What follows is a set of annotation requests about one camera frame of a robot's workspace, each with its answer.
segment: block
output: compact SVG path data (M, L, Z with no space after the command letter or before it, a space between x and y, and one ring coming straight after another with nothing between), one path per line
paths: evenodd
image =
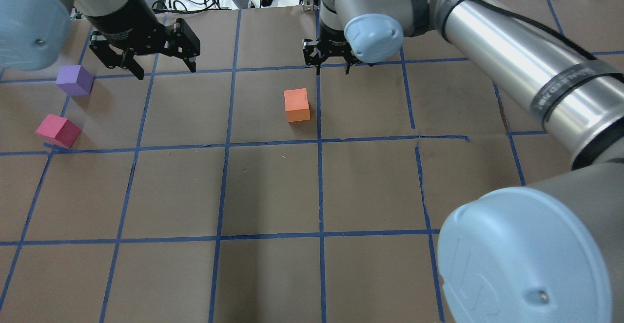
M288 122L307 121L310 119L308 88L284 90L286 118Z
M36 133L51 144L69 149L78 138L80 128L67 118L49 114L37 128Z
M89 95L93 75L81 65L63 66L58 71L56 86L69 96Z

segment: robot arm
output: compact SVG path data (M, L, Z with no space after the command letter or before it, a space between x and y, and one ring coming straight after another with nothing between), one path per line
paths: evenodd
M184 19L162 25L144 0L5 0L0 25L0 66L38 70L56 60L69 34L75 5L95 26L89 47L108 68L143 79L135 55L161 53L183 59L195 72L200 41ZM115 52L111 46L121 50Z
M455 210L439 272L455 320L624 321L623 75L496 0L321 0L308 65L374 64L437 30L573 156L573 172Z

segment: orange block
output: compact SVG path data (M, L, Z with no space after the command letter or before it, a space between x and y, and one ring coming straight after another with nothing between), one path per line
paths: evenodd
M288 122L307 121L310 119L308 88L284 90L286 118Z

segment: table surface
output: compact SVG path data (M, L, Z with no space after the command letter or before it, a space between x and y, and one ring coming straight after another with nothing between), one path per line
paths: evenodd
M624 70L624 0L501 2ZM449 323L444 219L568 170L435 32L316 76L298 6L187 21L196 74L162 55L140 59L143 81L104 68L85 20L51 68L0 72L0 321ZM54 81L76 64L96 80L69 98ZM312 119L289 124L295 88ZM82 128L71 150L34 134L47 114Z

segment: pink cube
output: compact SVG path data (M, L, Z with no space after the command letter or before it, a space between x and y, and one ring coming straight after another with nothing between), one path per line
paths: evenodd
M54 145L69 149L78 138L80 128L67 118L49 114L36 133Z
M58 71L56 86L69 96L88 95L93 86L93 75L81 65L63 66Z

